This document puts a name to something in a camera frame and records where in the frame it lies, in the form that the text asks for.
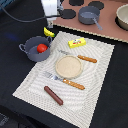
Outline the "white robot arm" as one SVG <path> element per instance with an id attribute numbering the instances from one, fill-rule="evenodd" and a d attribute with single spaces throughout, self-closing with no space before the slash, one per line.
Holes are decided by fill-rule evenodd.
<path id="1" fill-rule="evenodd" d="M 60 0 L 41 0 L 41 4 L 47 17 L 56 16 L 57 11 L 63 9 Z"/>

